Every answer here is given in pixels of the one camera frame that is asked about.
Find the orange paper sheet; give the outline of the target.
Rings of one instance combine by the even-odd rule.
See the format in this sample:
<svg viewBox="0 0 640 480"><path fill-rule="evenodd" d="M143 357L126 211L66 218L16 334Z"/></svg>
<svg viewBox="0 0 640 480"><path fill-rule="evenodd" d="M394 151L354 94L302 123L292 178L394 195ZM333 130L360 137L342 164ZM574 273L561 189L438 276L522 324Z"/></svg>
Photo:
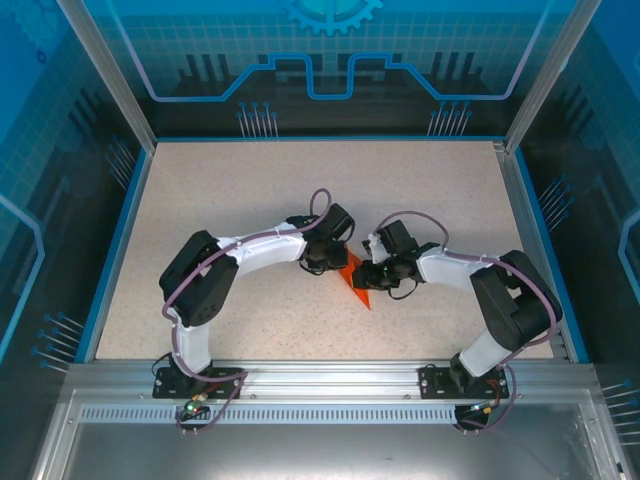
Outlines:
<svg viewBox="0 0 640 480"><path fill-rule="evenodd" d="M362 261L350 249L347 249L346 252L347 252L347 264L344 268L340 269L338 273L340 274L344 282L347 284L349 289L362 302L365 308L368 310L371 310L368 291L365 289L357 288L353 282L353 273L355 272L356 268L362 264Z"/></svg>

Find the metal tray sheet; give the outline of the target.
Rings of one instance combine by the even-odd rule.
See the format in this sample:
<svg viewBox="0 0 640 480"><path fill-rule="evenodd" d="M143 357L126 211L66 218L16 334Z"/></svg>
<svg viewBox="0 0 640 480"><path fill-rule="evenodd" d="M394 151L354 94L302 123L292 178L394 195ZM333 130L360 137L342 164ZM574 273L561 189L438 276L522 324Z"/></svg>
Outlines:
<svg viewBox="0 0 640 480"><path fill-rule="evenodd" d="M456 425L82 424L57 406L28 480L640 480L604 409L521 402L497 428ZM233 405L400 405L262 403Z"/></svg>

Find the blue table edge strip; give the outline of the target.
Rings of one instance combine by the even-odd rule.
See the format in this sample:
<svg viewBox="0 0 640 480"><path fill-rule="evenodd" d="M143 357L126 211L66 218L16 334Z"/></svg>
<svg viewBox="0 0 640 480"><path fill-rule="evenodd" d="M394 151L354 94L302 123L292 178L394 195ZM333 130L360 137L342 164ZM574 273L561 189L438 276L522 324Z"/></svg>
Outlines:
<svg viewBox="0 0 640 480"><path fill-rule="evenodd" d="M590 363L591 359L561 273L549 229L544 220L539 195L535 190L531 174L520 149L517 149L509 160L505 161L505 169L510 171L512 176L506 183L518 191L521 197L519 206L516 206L515 199L512 199L511 202L525 251L532 257L536 267L553 288L563 309L564 317L560 322L559 333L555 339L562 337L565 357L569 361Z"/></svg>
<svg viewBox="0 0 640 480"><path fill-rule="evenodd" d="M136 162L75 353L75 363L91 363L95 358L152 161L153 155L143 150Z"/></svg>
<svg viewBox="0 0 640 480"><path fill-rule="evenodd" d="M490 141L503 143L504 136L427 136L427 135L352 135L352 136L280 136L280 137L159 137L157 143L275 143L330 141Z"/></svg>

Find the aluminium mounting rail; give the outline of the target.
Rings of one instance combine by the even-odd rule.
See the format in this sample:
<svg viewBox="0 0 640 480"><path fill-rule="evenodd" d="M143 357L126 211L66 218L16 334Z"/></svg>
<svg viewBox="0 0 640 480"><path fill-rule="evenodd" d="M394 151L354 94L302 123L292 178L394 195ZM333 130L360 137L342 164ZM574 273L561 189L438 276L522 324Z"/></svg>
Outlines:
<svg viewBox="0 0 640 480"><path fill-rule="evenodd" d="M395 361L266 361L218 360L215 366L248 373L241 399L250 402L417 402L417 370L426 360ZM516 380L509 383L525 403L576 403L598 396L600 387L590 364L552 360L515 361ZM87 402L142 402L151 399L151 363L142 360L100 360L72 365L61 396Z"/></svg>

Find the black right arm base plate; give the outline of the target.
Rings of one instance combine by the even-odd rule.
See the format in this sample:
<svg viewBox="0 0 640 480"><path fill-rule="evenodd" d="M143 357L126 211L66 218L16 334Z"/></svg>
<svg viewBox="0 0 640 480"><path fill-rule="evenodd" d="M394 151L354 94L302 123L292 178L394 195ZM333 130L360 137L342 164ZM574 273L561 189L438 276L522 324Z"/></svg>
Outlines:
<svg viewBox="0 0 640 480"><path fill-rule="evenodd" d="M462 367L427 364L417 370L423 400L508 399L510 391L504 370L492 369L480 377Z"/></svg>

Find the aluminium side rail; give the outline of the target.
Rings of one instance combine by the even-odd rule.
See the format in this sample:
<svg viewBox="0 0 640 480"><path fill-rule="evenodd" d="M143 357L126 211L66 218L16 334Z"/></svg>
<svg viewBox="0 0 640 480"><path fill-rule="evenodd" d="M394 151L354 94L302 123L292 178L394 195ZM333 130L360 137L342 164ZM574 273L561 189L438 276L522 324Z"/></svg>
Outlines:
<svg viewBox="0 0 640 480"><path fill-rule="evenodd" d="M498 160L509 202L522 243L522 250L529 256L533 265L547 282L556 298L560 301L562 311L567 313L558 286L564 286L564 280L557 265L552 261L549 250L545 245L548 237L546 228L538 222L534 207L537 197L531 194L525 185L525 179L518 161L507 153L503 143L493 142L493 148Z"/></svg>

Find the aluminium frame post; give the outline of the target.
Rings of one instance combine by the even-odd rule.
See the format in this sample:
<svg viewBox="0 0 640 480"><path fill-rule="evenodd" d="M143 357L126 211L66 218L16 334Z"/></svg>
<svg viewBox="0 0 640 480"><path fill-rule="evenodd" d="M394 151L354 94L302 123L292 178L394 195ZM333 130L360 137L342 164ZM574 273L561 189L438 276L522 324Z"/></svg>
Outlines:
<svg viewBox="0 0 640 480"><path fill-rule="evenodd" d="M558 37L525 96L504 139L504 152L513 156L533 124L602 0L576 0Z"/></svg>
<svg viewBox="0 0 640 480"><path fill-rule="evenodd" d="M56 0L142 148L150 155L157 139L94 19L82 0Z"/></svg>

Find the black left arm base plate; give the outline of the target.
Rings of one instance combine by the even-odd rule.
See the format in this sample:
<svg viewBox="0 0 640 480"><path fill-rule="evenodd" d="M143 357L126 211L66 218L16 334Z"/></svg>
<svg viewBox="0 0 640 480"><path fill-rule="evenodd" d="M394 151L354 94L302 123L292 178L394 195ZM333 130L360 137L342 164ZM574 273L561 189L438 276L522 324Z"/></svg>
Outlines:
<svg viewBox="0 0 640 480"><path fill-rule="evenodd" d="M237 398L233 395L239 378L221 382L222 377L234 376L243 373L240 368L216 368L208 367L202 376L214 379L214 382L203 382L186 376L177 367L168 366L160 368L155 374L152 397L156 399L190 399L198 394L205 394L208 399L222 400Z"/></svg>

